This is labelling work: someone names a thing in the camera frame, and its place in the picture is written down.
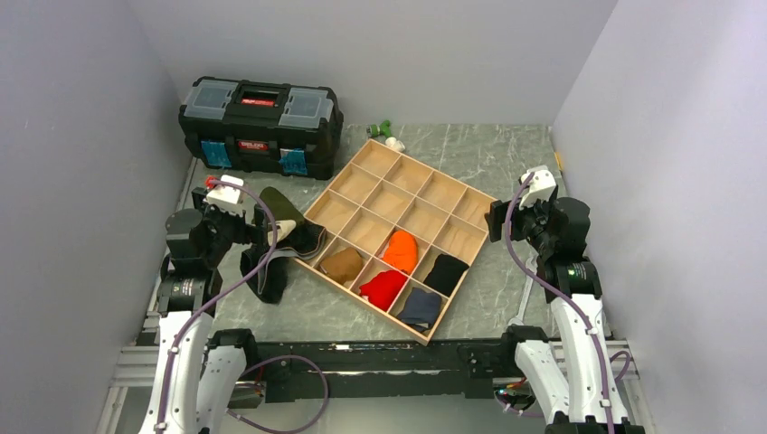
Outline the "black striped underwear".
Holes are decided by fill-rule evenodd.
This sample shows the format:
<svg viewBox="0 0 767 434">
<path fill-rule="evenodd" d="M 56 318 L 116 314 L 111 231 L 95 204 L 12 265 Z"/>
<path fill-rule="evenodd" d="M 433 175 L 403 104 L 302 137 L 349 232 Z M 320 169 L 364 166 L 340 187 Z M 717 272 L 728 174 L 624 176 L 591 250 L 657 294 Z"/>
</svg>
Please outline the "black striped underwear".
<svg viewBox="0 0 767 434">
<path fill-rule="evenodd" d="M 277 243 L 268 263 L 246 284 L 263 303 L 278 304 L 288 284 L 290 259 L 313 259 L 320 252 L 327 229 L 312 221 L 303 221 Z"/>
</svg>

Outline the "wooden compartment tray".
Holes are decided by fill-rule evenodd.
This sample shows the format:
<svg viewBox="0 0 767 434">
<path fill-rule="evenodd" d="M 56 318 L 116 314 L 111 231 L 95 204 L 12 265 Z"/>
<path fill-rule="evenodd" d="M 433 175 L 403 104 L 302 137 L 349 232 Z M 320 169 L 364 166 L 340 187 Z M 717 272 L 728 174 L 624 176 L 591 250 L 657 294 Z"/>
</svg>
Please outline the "wooden compartment tray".
<svg viewBox="0 0 767 434">
<path fill-rule="evenodd" d="M 473 265 L 488 239 L 484 214 L 493 201 L 480 190 L 370 139 L 307 209 L 307 220 L 324 226 L 327 239 L 315 258 L 300 260 L 299 265 L 414 341 L 428 344 L 469 269 L 450 297 L 423 281 L 441 253 L 461 259 L 469 268 Z M 407 231 L 417 240 L 419 262 L 410 275 L 382 261 L 388 241 L 397 230 Z M 346 247 L 357 250 L 365 264 L 353 281 L 339 285 L 319 269 L 319 263 Z M 359 288 L 389 269 L 401 272 L 407 281 L 391 307 L 382 311 L 361 297 Z M 436 323 L 422 333 L 395 317 L 413 288 L 432 291 L 442 298 Z"/>
</svg>

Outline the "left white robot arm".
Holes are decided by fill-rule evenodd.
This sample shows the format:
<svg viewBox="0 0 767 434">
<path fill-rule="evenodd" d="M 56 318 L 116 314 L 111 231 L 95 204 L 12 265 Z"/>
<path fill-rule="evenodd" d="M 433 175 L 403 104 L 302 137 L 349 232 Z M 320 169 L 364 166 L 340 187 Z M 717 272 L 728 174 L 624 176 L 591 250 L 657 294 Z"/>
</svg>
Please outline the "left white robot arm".
<svg viewBox="0 0 767 434">
<path fill-rule="evenodd" d="M 246 221 L 247 190 L 213 179 L 193 191 L 194 205 L 166 219 L 168 253 L 157 290 L 159 353 L 142 433 L 215 433 L 239 380 L 260 367 L 245 329 L 212 330 L 224 295 L 218 266 L 234 243 L 260 237 Z"/>
</svg>

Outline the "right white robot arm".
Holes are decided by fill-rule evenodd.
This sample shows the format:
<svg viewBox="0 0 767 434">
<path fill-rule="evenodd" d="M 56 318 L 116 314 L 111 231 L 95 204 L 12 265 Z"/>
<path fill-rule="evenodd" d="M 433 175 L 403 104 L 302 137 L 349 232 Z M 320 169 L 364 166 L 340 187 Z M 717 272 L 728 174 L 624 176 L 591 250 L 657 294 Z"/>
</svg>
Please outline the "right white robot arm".
<svg viewBox="0 0 767 434">
<path fill-rule="evenodd" d="M 491 241 L 526 241 L 537 254 L 520 269 L 546 293 L 560 334 L 564 365 L 558 365 L 542 328 L 510 325 L 498 351 L 502 370 L 523 374 L 548 433 L 643 433 L 631 421 L 618 391 L 604 334 L 602 289 L 585 256 L 590 207 L 570 197 L 537 200 L 530 208 L 495 201 L 485 218 Z"/>
</svg>

